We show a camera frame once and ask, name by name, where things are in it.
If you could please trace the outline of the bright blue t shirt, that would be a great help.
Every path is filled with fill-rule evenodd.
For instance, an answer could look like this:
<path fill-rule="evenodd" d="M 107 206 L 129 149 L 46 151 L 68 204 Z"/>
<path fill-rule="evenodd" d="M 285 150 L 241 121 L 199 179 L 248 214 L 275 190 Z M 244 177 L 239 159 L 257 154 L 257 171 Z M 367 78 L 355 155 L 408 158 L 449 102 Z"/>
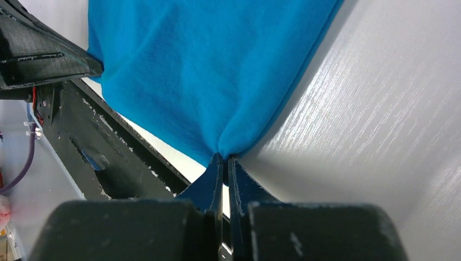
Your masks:
<path fill-rule="evenodd" d="M 342 1 L 90 1 L 107 104 L 207 165 L 249 151 L 300 82 Z"/>

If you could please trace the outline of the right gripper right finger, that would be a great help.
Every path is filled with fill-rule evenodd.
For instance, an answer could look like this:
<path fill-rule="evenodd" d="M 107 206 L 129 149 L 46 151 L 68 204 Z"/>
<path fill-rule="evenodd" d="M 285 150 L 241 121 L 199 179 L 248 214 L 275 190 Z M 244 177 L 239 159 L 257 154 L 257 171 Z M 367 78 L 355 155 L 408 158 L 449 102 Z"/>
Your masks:
<path fill-rule="evenodd" d="M 407 260 L 387 213 L 365 203 L 284 203 L 228 159 L 234 260 Z"/>

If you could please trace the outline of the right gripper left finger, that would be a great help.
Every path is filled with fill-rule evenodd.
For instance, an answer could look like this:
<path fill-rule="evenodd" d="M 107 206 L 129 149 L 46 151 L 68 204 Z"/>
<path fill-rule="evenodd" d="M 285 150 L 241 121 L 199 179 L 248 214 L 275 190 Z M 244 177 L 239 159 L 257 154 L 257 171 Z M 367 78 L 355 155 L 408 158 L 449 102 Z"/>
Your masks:
<path fill-rule="evenodd" d="M 224 162 L 171 200 L 68 201 L 47 219 L 29 260 L 222 260 Z"/>

